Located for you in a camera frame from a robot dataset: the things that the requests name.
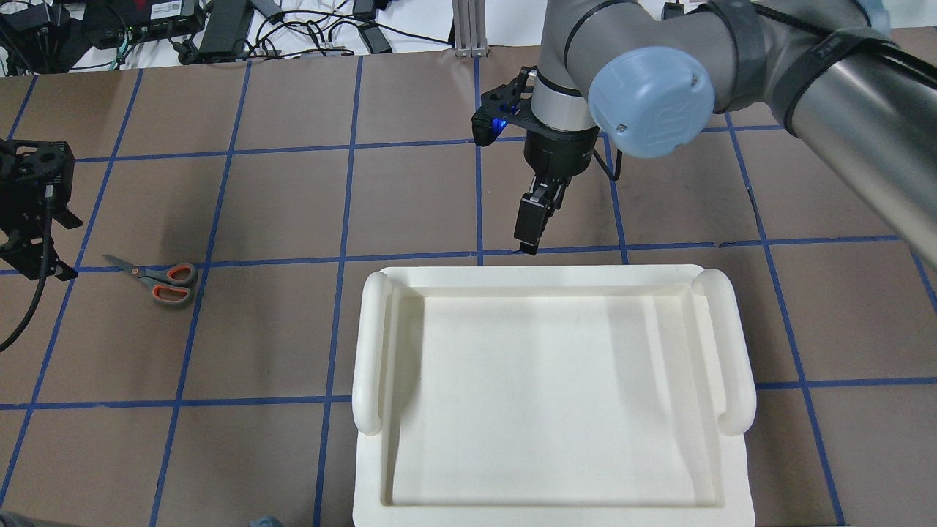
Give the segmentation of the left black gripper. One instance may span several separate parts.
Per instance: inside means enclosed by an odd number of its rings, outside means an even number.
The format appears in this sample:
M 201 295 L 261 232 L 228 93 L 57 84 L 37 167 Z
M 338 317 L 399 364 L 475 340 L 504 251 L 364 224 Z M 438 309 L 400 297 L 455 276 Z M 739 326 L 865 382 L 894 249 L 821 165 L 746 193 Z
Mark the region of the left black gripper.
M 68 209 L 75 157 L 66 141 L 2 140 L 1 152 L 3 228 L 40 228 L 46 217 L 63 228 L 83 226 L 80 217 Z M 53 241 L 7 242 L 1 258 L 28 280 L 38 280 L 46 249 L 46 276 L 63 283 L 76 279 L 79 273 L 60 259 Z

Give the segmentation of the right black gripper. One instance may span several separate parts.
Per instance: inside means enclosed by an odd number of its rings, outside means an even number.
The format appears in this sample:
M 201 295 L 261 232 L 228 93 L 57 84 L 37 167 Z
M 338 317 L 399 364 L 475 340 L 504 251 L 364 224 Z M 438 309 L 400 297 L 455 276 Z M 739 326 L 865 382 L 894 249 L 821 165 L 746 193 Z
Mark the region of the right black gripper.
M 521 197 L 513 234 L 522 253 L 538 253 L 545 225 L 562 207 L 573 177 L 588 169 L 599 133 L 599 127 L 559 131 L 553 136 L 534 130 L 526 133 L 524 159 L 534 179 Z

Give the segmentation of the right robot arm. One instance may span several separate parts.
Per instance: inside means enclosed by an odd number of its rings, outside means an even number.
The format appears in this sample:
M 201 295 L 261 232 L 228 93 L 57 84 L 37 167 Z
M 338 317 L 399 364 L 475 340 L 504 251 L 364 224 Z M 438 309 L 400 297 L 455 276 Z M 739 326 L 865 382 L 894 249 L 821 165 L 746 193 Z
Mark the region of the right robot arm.
M 609 134 L 636 159 L 760 102 L 921 260 L 936 259 L 935 67 L 891 40 L 880 1 L 550 1 L 535 124 Z

